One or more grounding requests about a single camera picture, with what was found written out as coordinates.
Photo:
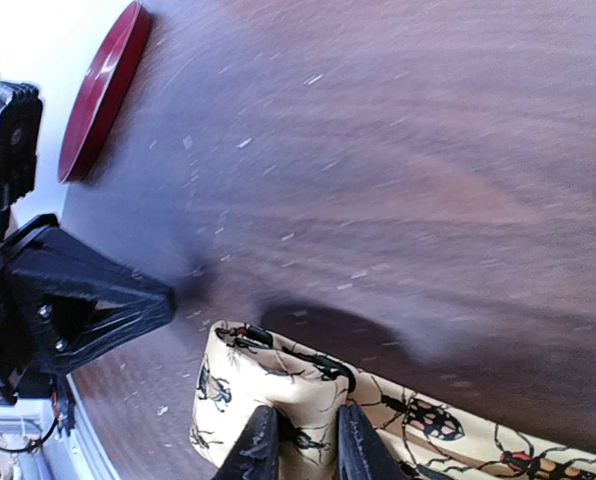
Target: debris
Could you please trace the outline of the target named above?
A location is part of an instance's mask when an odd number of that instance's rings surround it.
[[[236,145],[237,148],[245,148],[247,145],[249,145],[251,143],[251,138],[248,138],[247,140],[245,140],[242,143],[239,143],[238,145]]]
[[[473,385],[471,382],[453,382],[451,384],[454,388],[470,388]]]
[[[305,82],[305,85],[313,85],[318,80],[320,80],[322,77],[324,77],[324,75],[322,73],[320,75],[315,75],[315,76],[311,77],[309,80],[307,80]]]

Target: red coaster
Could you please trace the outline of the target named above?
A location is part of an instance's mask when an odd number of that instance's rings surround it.
[[[118,115],[147,44],[151,17],[132,2],[118,17],[82,82],[60,152],[58,179],[87,176]]]

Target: fabric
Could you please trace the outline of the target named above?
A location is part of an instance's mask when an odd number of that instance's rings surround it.
[[[596,480],[596,455],[516,432],[260,327],[218,322],[190,441],[219,467],[258,405],[280,413],[280,478],[330,480],[337,410],[357,404],[403,472],[428,479]]]

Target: wooden table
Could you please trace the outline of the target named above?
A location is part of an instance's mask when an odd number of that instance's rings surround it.
[[[145,3],[64,214],[181,292],[76,375],[123,479],[209,478],[188,428],[222,319],[596,453],[596,2]]]

